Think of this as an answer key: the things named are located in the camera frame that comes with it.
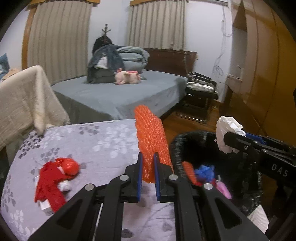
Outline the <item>orange foam net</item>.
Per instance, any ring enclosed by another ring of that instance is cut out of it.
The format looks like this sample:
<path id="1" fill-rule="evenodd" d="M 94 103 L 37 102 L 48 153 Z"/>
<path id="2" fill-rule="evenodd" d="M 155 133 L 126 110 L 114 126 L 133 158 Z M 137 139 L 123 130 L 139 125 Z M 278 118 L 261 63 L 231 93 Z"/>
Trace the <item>orange foam net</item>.
<path id="1" fill-rule="evenodd" d="M 159 154 L 159 160 L 173 168 L 168 142 L 162 121 L 145 105 L 134 109 L 135 127 L 137 129 L 138 148 L 143 155 L 142 180 L 155 183 L 154 154 Z"/>
<path id="2" fill-rule="evenodd" d="M 195 186 L 201 187 L 202 183 L 200 181 L 198 181 L 198 179 L 194 173 L 193 165 L 189 162 L 183 161 L 182 166 L 183 166 L 185 174 L 187 175 L 190 182 Z"/>

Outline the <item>blue plastic bag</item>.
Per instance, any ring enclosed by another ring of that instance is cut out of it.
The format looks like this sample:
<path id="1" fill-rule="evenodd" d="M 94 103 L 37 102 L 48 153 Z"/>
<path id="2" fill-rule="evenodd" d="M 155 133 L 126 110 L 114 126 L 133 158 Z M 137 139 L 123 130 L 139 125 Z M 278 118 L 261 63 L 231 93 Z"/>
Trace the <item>blue plastic bag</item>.
<path id="1" fill-rule="evenodd" d="M 199 168 L 194 170 L 194 174 L 199 182 L 211 183 L 215 179 L 214 169 L 215 167 L 213 165 L 201 165 Z"/>

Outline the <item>pink face mask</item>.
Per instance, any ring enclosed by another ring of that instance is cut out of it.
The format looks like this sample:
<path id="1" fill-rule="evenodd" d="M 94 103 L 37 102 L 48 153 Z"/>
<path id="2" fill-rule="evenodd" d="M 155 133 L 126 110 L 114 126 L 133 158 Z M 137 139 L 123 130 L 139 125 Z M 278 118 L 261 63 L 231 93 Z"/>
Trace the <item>pink face mask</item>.
<path id="1" fill-rule="evenodd" d="M 232 195 L 226 185 L 221 181 L 220 175 L 218 175 L 218 179 L 216 180 L 216 189 L 220 191 L 227 199 L 232 199 Z"/>

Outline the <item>red plastic bag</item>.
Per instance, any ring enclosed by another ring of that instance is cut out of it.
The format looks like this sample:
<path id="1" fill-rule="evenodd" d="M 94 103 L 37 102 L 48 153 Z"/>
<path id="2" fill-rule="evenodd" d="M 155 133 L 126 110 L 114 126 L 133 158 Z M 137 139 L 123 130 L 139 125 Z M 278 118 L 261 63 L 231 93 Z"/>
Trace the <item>red plastic bag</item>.
<path id="1" fill-rule="evenodd" d="M 67 179 L 73 179 L 79 173 L 79 164 L 71 158 L 57 158 L 54 163 L 63 169 Z"/>

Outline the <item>red sock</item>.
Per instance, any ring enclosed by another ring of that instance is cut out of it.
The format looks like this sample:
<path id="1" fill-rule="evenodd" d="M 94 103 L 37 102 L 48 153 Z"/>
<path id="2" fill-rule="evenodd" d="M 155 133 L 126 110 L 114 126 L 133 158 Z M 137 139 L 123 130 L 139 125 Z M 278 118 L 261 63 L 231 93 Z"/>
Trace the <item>red sock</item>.
<path id="1" fill-rule="evenodd" d="M 66 179 L 56 164 L 47 162 L 39 171 L 34 202 L 48 200 L 53 212 L 57 212 L 66 203 L 58 184 Z"/>

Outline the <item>white printed box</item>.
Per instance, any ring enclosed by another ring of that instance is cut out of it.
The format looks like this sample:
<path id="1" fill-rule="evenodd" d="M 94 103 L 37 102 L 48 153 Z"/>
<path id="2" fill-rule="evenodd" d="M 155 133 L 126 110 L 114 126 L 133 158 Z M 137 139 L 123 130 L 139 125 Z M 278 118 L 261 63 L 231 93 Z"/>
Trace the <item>white printed box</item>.
<path id="1" fill-rule="evenodd" d="M 44 200 L 44 201 L 38 201 L 38 204 L 41 208 L 41 210 L 46 214 L 46 215 L 52 215 L 54 212 L 50 206 L 50 203 L 48 201 L 48 199 Z"/>

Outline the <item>black lined trash bin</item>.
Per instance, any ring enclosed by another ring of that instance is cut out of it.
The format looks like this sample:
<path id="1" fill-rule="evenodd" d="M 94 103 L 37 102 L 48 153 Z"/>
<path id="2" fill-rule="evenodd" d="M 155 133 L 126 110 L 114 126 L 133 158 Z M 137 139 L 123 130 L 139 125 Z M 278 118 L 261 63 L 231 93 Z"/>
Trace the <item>black lined trash bin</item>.
<path id="1" fill-rule="evenodd" d="M 193 131 L 177 135 L 169 151 L 174 170 L 189 180 L 182 162 L 186 161 L 198 169 L 201 165 L 214 167 L 214 177 L 221 177 L 232 195 L 231 202 L 246 216 L 260 204 L 263 196 L 261 174 L 245 154 L 225 154 L 215 142 L 216 134 L 207 131 Z"/>

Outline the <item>grey floral quilt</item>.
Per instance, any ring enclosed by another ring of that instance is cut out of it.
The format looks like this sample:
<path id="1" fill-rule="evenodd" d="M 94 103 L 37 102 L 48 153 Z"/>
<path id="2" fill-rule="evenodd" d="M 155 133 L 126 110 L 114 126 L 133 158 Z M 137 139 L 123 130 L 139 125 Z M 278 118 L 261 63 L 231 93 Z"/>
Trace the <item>grey floral quilt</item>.
<path id="1" fill-rule="evenodd" d="M 114 120 L 49 128 L 42 137 L 32 131 L 20 145 L 1 196 L 1 214 L 18 240 L 27 240 L 50 217 L 34 201 L 37 176 L 56 158 L 80 166 L 66 199 L 88 183 L 101 186 L 124 173 L 138 157 L 135 120 Z M 138 203 L 124 206 L 123 240 L 175 240 L 174 206 L 159 203 L 153 184 L 142 184 Z"/>

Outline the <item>brown wooden wardrobe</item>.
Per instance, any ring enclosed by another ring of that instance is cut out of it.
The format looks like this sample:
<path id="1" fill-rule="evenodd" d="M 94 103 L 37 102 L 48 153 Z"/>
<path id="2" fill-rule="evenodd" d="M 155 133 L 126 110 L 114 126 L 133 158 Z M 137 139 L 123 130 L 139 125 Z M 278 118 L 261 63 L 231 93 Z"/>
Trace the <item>brown wooden wardrobe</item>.
<path id="1" fill-rule="evenodd" d="M 271 1 L 231 1 L 232 54 L 222 115 L 295 145 L 295 32 Z"/>

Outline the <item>black metal chair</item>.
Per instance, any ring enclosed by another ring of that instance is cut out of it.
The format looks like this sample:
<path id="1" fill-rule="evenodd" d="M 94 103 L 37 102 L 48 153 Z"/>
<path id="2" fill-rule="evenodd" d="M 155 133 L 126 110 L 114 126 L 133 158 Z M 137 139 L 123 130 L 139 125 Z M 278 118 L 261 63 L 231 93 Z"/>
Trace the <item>black metal chair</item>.
<path id="1" fill-rule="evenodd" d="M 217 83 L 210 77 L 189 72 L 187 57 L 183 59 L 187 73 L 185 96 L 178 104 L 177 116 L 199 123 L 206 123 L 213 101 L 218 99 Z"/>

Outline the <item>bed with grey sheet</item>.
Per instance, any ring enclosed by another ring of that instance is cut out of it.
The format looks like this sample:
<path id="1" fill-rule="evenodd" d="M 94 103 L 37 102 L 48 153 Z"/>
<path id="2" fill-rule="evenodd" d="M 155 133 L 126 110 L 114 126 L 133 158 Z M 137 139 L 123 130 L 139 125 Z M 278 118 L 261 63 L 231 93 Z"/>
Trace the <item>bed with grey sheet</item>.
<path id="1" fill-rule="evenodd" d="M 138 84 L 87 83 L 86 77 L 66 80 L 52 89 L 71 123 L 134 118 L 134 108 L 146 105 L 156 116 L 167 114 L 185 95 L 184 77 L 145 70 Z"/>

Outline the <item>pink plush pig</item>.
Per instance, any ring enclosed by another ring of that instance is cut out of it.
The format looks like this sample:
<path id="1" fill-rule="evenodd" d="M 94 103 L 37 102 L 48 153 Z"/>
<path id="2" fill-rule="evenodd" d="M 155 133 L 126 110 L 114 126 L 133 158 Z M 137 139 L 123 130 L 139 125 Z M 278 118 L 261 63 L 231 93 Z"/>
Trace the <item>pink plush pig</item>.
<path id="1" fill-rule="evenodd" d="M 140 74 L 137 71 L 123 71 L 121 68 L 115 74 L 116 85 L 138 84 L 141 81 Z"/>

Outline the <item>dark wooden headboard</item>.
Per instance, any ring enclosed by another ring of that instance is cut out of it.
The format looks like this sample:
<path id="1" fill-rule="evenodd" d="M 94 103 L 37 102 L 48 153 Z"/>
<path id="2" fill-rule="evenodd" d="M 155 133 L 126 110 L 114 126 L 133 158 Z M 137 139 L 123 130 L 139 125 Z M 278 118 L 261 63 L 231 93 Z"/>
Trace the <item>dark wooden headboard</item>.
<path id="1" fill-rule="evenodd" d="M 187 77 L 193 72 L 197 52 L 165 49 L 145 49 L 149 53 L 146 70 Z"/>

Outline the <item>folded grey blanket pile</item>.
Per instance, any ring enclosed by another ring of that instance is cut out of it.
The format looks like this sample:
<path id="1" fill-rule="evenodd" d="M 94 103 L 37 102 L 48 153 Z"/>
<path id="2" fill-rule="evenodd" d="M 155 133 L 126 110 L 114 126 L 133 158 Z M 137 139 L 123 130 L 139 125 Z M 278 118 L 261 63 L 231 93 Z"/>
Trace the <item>folded grey blanket pile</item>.
<path id="1" fill-rule="evenodd" d="M 135 46 L 105 45 L 97 49 L 87 66 L 87 83 L 114 83 L 118 70 L 142 73 L 150 54 Z"/>

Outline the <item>beige quilt over chair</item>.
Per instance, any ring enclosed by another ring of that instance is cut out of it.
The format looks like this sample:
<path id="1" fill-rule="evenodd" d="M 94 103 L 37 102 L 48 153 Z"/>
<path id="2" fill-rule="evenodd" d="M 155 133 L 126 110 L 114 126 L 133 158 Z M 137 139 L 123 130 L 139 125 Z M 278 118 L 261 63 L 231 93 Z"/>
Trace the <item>beige quilt over chair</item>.
<path id="1" fill-rule="evenodd" d="M 70 124 L 40 65 L 16 73 L 1 83 L 1 149 L 34 127 L 38 135 L 53 126 Z"/>

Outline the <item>wooden coat stand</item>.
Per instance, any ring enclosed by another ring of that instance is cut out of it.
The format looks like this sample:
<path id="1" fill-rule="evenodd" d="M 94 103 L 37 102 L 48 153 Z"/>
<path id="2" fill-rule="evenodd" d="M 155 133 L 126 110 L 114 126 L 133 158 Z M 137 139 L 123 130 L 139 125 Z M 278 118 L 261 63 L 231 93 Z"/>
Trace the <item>wooden coat stand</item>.
<path id="1" fill-rule="evenodd" d="M 104 27 L 104 29 L 102 29 L 102 32 L 103 32 L 103 35 L 101 37 L 99 37 L 98 39 L 96 39 L 96 41 L 93 45 L 92 54 L 94 54 L 95 51 L 98 50 L 99 48 L 101 48 L 105 45 L 112 44 L 112 40 L 109 37 L 107 37 L 107 33 L 110 32 L 107 24 L 105 24 L 105 27 Z"/>

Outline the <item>white air conditioner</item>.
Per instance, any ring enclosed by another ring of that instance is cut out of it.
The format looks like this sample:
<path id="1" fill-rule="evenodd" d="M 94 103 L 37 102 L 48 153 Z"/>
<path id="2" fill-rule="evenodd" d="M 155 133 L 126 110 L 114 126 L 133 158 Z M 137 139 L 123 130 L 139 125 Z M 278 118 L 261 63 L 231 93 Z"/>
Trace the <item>white air conditioner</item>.
<path id="1" fill-rule="evenodd" d="M 209 0 L 212 3 L 216 4 L 228 4 L 229 0 Z"/>

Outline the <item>right beige curtain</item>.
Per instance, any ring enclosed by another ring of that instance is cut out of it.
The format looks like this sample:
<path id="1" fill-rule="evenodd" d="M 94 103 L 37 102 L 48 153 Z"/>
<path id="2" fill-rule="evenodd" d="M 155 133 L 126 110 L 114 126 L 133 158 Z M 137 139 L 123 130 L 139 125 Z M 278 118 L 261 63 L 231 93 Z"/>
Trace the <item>right beige curtain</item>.
<path id="1" fill-rule="evenodd" d="M 126 45 L 183 50 L 188 1 L 131 1 Z"/>

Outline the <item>beige curtain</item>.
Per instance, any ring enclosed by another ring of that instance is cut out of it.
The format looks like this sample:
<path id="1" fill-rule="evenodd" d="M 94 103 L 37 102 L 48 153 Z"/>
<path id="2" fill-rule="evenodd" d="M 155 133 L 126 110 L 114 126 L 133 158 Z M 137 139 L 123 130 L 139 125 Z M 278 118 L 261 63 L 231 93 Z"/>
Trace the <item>beige curtain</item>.
<path id="1" fill-rule="evenodd" d="M 183 50 L 188 1 L 131 1 L 126 45 Z"/>
<path id="2" fill-rule="evenodd" d="M 37 4 L 29 34 L 27 65 L 40 65 L 51 84 L 86 75 L 92 7 L 87 1 Z"/>

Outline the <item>left beige curtain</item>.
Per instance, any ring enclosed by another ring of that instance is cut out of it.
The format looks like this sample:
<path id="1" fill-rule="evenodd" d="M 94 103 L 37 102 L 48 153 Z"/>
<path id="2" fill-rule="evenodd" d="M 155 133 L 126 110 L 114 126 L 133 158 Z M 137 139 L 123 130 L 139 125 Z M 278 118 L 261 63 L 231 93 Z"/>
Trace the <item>left beige curtain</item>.
<path id="1" fill-rule="evenodd" d="M 40 65 L 51 84 L 86 75 L 92 7 L 87 1 L 37 4 L 29 34 L 27 65 Z"/>

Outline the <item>blue white cloth pile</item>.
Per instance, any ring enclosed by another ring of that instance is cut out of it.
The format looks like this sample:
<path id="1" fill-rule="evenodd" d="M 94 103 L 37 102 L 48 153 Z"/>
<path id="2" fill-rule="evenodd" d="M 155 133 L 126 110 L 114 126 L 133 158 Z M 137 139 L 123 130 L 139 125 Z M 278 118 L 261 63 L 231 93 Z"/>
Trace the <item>blue white cloth pile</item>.
<path id="1" fill-rule="evenodd" d="M 10 70 L 10 65 L 8 62 L 8 57 L 5 54 L 0 56 L 0 79 L 2 79 Z"/>

